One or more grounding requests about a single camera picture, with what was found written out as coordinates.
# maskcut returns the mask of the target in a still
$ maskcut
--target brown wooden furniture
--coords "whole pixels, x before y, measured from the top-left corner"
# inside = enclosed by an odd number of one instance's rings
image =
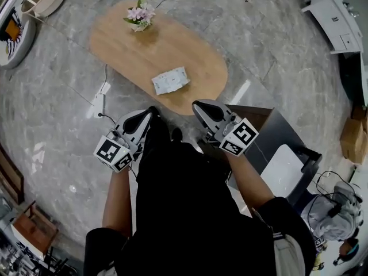
[[[122,1],[97,19],[90,36],[92,53],[173,112],[192,115],[194,100],[216,99],[228,75],[221,55],[158,10],[154,23],[135,33],[123,20],[127,9],[135,5]],[[175,92],[156,95],[151,79],[182,66],[191,82]]]
[[[0,145],[0,182],[17,204],[24,201],[24,179]]]
[[[57,227],[36,209],[35,202],[28,206],[11,228],[14,236],[42,260],[58,234]]]

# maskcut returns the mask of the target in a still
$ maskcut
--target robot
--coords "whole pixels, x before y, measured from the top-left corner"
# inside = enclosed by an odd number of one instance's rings
[[[206,141],[233,155],[243,154],[258,135],[246,118],[241,119],[221,102],[196,100],[192,109],[207,130]],[[119,173],[142,153],[140,142],[150,128],[152,118],[149,109],[124,115],[106,136],[101,137],[94,156]]]

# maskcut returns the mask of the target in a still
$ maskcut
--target wooden chair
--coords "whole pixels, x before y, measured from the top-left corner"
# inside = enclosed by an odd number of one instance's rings
[[[35,255],[44,260],[56,234],[57,227],[39,210],[33,201],[11,225],[14,236]]]

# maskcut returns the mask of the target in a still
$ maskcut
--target green leaf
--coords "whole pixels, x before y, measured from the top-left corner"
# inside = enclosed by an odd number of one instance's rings
[[[130,24],[135,24],[137,25],[138,24],[138,21],[134,21],[134,20],[130,20],[128,19],[127,17],[124,17],[123,20],[125,20],[126,22],[130,23]]]

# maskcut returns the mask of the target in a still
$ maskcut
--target oval wooden table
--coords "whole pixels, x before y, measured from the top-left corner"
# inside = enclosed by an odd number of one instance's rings
[[[91,52],[178,114],[192,115],[194,100],[216,99],[228,76],[221,55],[193,31],[158,10],[154,23],[135,33],[123,20],[127,9],[135,5],[122,1],[96,20],[90,35]],[[175,92],[156,95],[151,79],[182,66],[190,83]]]

